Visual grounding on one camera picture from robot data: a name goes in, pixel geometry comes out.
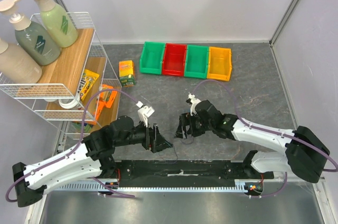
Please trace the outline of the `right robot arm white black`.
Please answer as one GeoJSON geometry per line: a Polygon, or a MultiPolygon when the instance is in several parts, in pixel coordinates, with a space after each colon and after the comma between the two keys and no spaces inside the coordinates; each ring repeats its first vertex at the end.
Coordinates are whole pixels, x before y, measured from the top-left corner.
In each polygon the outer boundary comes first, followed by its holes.
{"type": "Polygon", "coordinates": [[[191,109],[180,114],[176,137],[198,137],[211,131],[219,138],[250,142],[271,149],[270,153],[251,151],[242,164],[243,175],[255,178],[265,172],[292,172],[300,179],[317,183],[324,171],[328,148],[307,127],[278,129],[223,114],[208,100],[187,100],[191,109]]]}

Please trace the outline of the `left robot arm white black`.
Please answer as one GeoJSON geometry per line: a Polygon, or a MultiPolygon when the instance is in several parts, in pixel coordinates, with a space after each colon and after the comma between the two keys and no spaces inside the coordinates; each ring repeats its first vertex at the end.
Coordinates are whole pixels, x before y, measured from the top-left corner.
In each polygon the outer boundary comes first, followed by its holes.
{"type": "Polygon", "coordinates": [[[18,207],[40,201],[44,195],[73,181],[86,178],[111,178],[117,165],[113,159],[116,147],[141,144],[152,153],[173,145],[154,124],[134,124],[132,118],[120,116],[109,125],[83,138],[80,144],[36,164],[13,165],[13,179],[18,207]]]}

